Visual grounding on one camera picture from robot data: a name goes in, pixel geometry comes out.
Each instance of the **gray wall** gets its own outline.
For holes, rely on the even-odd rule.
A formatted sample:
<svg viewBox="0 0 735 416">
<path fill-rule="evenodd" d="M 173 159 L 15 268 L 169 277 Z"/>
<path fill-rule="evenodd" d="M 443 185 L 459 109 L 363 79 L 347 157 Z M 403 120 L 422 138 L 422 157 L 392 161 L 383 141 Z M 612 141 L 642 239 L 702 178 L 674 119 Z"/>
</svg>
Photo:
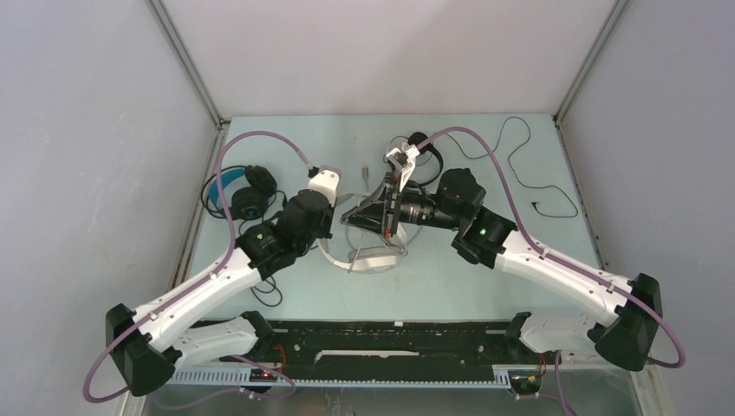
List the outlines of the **gray wall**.
<svg viewBox="0 0 735 416">
<path fill-rule="evenodd" d="M 633 1 L 563 129 L 608 267 L 660 279 L 689 356 L 662 371 L 681 415 L 735 406 L 734 16 L 730 0 Z"/>
<path fill-rule="evenodd" d="M 0 22 L 0 414 L 112 414 L 104 314 L 170 281 L 214 129 L 142 0 Z"/>
</svg>

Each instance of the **robotic arm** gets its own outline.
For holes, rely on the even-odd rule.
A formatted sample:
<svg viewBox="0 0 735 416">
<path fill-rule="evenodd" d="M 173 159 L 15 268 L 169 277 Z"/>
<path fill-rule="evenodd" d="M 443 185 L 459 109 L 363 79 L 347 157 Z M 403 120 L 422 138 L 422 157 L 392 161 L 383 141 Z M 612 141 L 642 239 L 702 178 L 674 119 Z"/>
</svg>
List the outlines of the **robotic arm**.
<svg viewBox="0 0 735 416">
<path fill-rule="evenodd" d="M 114 363 L 133 396 L 158 389 L 183 367 L 234 354 L 248 354 L 257 360 L 271 351 L 274 333 L 258 312 L 245 312 L 228 322 L 202 328 L 192 325 L 236 293 L 294 264 L 317 238 L 330 238 L 339 181 L 338 170 L 322 167 L 307 189 L 289 200 L 276 224 L 253 225 L 237 239 L 219 273 L 212 272 L 224 256 L 162 297 L 133 310 L 119 304 L 107 312 L 110 345 L 161 304 L 186 292 L 201 278 L 210 279 L 152 315 L 113 350 Z"/>
<path fill-rule="evenodd" d="M 544 353 L 561 349 L 591 352 L 594 348 L 618 367 L 631 371 L 643 368 L 658 324 L 625 296 L 613 291 L 613 287 L 638 297 L 661 315 L 659 284 L 655 279 L 640 274 L 631 280 L 597 270 L 536 240 L 543 249 L 539 255 L 515 223 L 482 206 L 485 189 L 469 169 L 446 171 L 437 192 L 429 194 L 407 180 L 413 170 L 412 154 L 404 152 L 403 159 L 400 153 L 389 155 L 390 160 L 397 160 L 398 167 L 405 168 L 396 174 L 387 173 L 369 198 L 342 216 L 342 223 L 384 239 L 389 239 L 400 223 L 454 230 L 457 235 L 452 247 L 469 263 L 525 277 L 584 310 L 584 315 L 554 318 L 518 314 L 506 333 L 506 340 L 516 344 L 516 349 L 526 347 Z M 577 270 L 550 261 L 546 257 L 550 253 L 612 286 L 605 288 Z"/>
</svg>

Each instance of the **black headphones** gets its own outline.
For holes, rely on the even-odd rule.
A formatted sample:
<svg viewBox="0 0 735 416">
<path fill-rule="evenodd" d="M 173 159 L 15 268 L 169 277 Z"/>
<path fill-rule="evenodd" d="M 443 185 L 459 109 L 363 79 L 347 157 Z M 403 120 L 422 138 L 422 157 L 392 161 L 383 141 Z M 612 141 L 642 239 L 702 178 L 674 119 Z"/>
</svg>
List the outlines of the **black headphones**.
<svg viewBox="0 0 735 416">
<path fill-rule="evenodd" d="M 428 138 L 429 138 L 429 136 L 425 135 L 424 133 L 422 133 L 422 132 L 416 132 L 414 134 L 411 134 L 411 136 L 408 137 L 408 141 L 407 142 L 408 142 L 409 145 L 418 146 L 420 142 L 422 142 L 422 141 L 424 141 L 424 140 L 426 140 Z M 422 187 L 422 188 L 424 186 L 430 185 L 444 171 L 444 158 L 441 157 L 441 153 L 439 152 L 439 150 L 436 147 L 434 147 L 434 144 L 433 143 L 429 143 L 423 149 L 420 150 L 420 154 L 425 154 L 426 152 L 429 152 L 432 155 L 434 155 L 434 157 L 436 158 L 436 160 L 439 162 L 439 171 L 437 172 L 436 175 L 434 175 L 433 178 L 427 180 L 426 182 L 421 182 L 419 184 L 419 186 Z"/>
<path fill-rule="evenodd" d="M 262 166 L 230 166 L 222 170 L 222 187 L 245 176 L 250 186 L 240 188 L 232 194 L 230 202 L 230 213 L 232 219 L 244 219 L 250 221 L 262 218 L 268 210 L 269 199 L 276 195 L 278 184 L 273 179 L 273 175 L 268 169 Z M 201 202 L 207 212 L 215 218 L 224 218 L 224 211 L 221 206 L 226 204 L 224 195 L 220 196 L 217 189 L 217 182 L 212 175 L 205 181 L 202 186 Z"/>
</svg>

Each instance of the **light blue tabletop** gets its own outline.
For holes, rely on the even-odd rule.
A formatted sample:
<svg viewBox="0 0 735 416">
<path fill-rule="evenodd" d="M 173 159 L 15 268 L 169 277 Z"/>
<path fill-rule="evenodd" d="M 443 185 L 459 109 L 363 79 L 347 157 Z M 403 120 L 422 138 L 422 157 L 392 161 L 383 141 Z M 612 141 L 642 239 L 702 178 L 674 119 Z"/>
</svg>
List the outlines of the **light blue tabletop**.
<svg viewBox="0 0 735 416">
<path fill-rule="evenodd" d="M 447 115 L 349 115 L 349 116 L 263 116 L 237 117 L 230 125 L 228 140 L 251 130 L 268 130 L 293 140 L 316 165 L 341 169 L 339 193 L 364 192 L 361 168 L 369 167 L 371 191 L 386 172 L 382 162 L 388 141 L 414 131 L 427 134 L 444 127 L 462 126 L 477 131 L 491 146 L 498 140 L 503 121 L 510 115 L 522 117 L 531 128 L 530 143 L 513 156 L 519 177 L 528 185 L 557 185 L 577 200 L 563 150 L 549 114 L 447 114 Z M 528 135 L 519 120 L 509 120 L 496 152 L 530 233 L 585 263 L 597 265 L 593 245 L 582 215 L 576 218 L 545 218 L 539 210 L 557 215 L 573 213 L 569 201 L 557 190 L 523 188 L 512 176 L 507 158 Z M 470 155 L 481 154 L 479 144 L 462 133 L 452 135 Z M 448 138 L 435 146 L 445 160 L 445 169 L 469 167 L 487 190 L 485 206 L 513 219 L 500 180 L 489 159 L 468 160 Z M 306 187 L 306 169 L 296 154 L 278 140 L 254 137 L 241 141 L 225 156 L 224 166 L 267 167 L 279 188 L 290 197 Z M 438 169 L 435 160 L 418 167 L 413 179 L 429 179 Z M 332 225 L 333 254 L 346 260 L 349 251 L 338 217 L 348 206 L 339 207 Z M 275 212 L 280 199 L 271 208 Z M 407 227 L 409 234 L 415 232 Z M 358 244 L 360 232 L 350 232 Z M 382 274 L 348 274 L 327 262 L 319 250 L 296 260 L 275 274 L 283 292 L 283 303 L 275 308 L 261 305 L 249 290 L 234 295 L 208 317 L 229 318 L 245 310 L 258 310 L 268 319 L 463 321 L 507 320 L 517 312 L 532 311 L 558 315 L 579 312 L 562 297 L 524 280 L 484 266 L 471 265 L 450 246 L 454 233 L 424 229 L 409 246 L 409 254 L 395 269 Z M 206 216 L 199 232 L 189 275 L 196 275 L 227 247 L 226 222 Z M 363 246 L 375 240 L 365 237 Z M 267 302 L 276 296 L 262 295 Z"/>
</svg>

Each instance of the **white wall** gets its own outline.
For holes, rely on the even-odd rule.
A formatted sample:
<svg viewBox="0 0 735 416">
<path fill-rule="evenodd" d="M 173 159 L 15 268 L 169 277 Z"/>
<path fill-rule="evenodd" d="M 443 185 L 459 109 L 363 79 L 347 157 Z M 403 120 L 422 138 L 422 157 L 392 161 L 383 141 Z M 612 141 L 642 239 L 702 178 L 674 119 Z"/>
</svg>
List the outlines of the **white wall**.
<svg viewBox="0 0 735 416">
<path fill-rule="evenodd" d="M 111 414 L 105 312 L 169 282 L 214 129 L 142 0 L 0 20 L 0 414 Z"/>
<path fill-rule="evenodd" d="M 553 113 L 614 2 L 165 3 L 232 116 Z"/>
<path fill-rule="evenodd" d="M 680 415 L 735 407 L 733 16 L 729 0 L 633 1 L 563 129 L 609 268 L 662 284 L 689 354 L 663 371 Z"/>
</svg>

